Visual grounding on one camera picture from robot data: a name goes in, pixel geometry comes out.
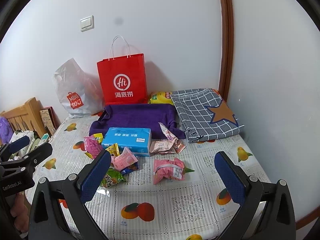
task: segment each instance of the white wall switch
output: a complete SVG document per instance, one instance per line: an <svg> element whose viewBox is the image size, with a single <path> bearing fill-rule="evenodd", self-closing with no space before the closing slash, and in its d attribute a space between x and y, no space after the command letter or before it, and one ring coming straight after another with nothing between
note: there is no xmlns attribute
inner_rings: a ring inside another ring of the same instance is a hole
<svg viewBox="0 0 320 240"><path fill-rule="evenodd" d="M93 15L80 20L80 30L82 32L93 29Z"/></svg>

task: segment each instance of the shopping bag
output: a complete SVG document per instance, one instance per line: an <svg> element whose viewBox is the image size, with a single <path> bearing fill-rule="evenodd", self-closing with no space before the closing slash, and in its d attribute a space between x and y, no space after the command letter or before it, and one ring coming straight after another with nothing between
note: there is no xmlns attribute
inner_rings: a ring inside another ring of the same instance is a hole
<svg viewBox="0 0 320 240"><path fill-rule="evenodd" d="M101 89L93 84L73 58L55 71L53 83L59 101L70 117L82 117L103 110Z"/></svg>
<svg viewBox="0 0 320 240"><path fill-rule="evenodd" d="M114 57L113 43L122 38L127 55ZM130 47L122 36L116 36L111 44L109 58L97 63L103 96L107 105L147 103L147 83L144 71L144 55L131 55Z"/></svg>

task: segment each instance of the human hand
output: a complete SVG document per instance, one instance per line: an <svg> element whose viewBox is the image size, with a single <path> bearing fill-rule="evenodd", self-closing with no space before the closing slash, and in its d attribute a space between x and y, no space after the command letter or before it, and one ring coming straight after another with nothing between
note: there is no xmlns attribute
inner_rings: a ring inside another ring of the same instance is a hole
<svg viewBox="0 0 320 240"><path fill-rule="evenodd" d="M22 233L27 232L29 227L28 208L24 205L24 196L22 193L16 194L10 213L16 218L14 220L14 226L17 230L20 230Z"/></svg>

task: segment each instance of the purple fuzzy fabric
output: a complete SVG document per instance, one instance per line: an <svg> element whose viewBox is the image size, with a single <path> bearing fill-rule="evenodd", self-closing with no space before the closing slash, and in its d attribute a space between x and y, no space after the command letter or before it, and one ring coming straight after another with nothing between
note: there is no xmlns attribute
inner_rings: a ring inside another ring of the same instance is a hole
<svg viewBox="0 0 320 240"><path fill-rule="evenodd" d="M12 135L13 131L8 120L4 117L0 117L0 138L2 143L9 143Z"/></svg>
<svg viewBox="0 0 320 240"><path fill-rule="evenodd" d="M166 139L161 122L179 139L186 138L185 133L177 129L177 112L170 104L107 105L104 109L102 116L91 124L89 135L105 136L110 127L150 128L153 139Z"/></svg>

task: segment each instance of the bed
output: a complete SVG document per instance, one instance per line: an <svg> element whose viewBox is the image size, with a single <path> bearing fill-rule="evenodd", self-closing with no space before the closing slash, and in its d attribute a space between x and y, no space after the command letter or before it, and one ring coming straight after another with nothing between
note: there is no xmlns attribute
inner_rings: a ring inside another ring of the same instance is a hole
<svg viewBox="0 0 320 240"><path fill-rule="evenodd" d="M56 169L43 167L47 160L39 164L33 177L36 185L44 176L49 180L65 179L71 173L78 173L92 161L81 147L74 145L83 141L83 137L89 133L91 123L97 119L98 116L67 118L60 125L50 140L53 152L47 159L56 159ZM140 169L129 174L126 182L108 189L99 187L92 201L86 203L87 209L109 239L184 240L192 234L199 234L202 239L218 236L239 208L228 197L218 197L225 188L213 162L218 151L225 151L248 175L256 175L261 181L270 182L254 156L238 162L238 147L252 153L239 135L193 144L184 140L184 143L186 148L178 155L138 158ZM184 181L165 179L153 185L153 160L174 157L181 159L195 172L186 173ZM36 185L26 191L30 203ZM139 217L124 218L121 210L131 203L150 203L155 209L155 218L150 222ZM61 206L71 231L77 235L79 231L69 210L62 204ZM256 215L262 211L263 206L264 203L260 203Z"/></svg>
<svg viewBox="0 0 320 240"><path fill-rule="evenodd" d="M46 133L46 130L39 111L40 107L36 98L31 98L22 106L1 112L0 116L5 117L9 121L13 131L36 131L41 138Z"/></svg>

